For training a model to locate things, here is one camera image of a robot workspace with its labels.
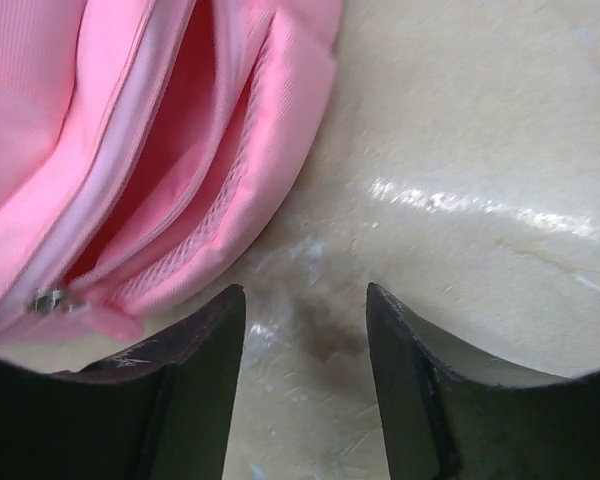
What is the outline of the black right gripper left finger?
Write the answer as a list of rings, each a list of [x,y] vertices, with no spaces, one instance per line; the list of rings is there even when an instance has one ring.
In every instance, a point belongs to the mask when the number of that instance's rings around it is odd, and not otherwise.
[[[0,480],[219,479],[245,335],[245,294],[77,372],[0,359]]]

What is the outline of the pink student backpack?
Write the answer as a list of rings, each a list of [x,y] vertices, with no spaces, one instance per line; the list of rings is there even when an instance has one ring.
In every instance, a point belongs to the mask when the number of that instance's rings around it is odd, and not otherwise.
[[[255,240],[335,76],[339,1],[0,1],[0,347],[140,337]]]

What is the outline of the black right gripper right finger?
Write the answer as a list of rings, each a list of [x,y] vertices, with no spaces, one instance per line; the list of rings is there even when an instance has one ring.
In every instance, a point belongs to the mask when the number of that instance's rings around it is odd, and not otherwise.
[[[374,283],[366,327],[392,478],[600,479],[600,370],[505,361]]]

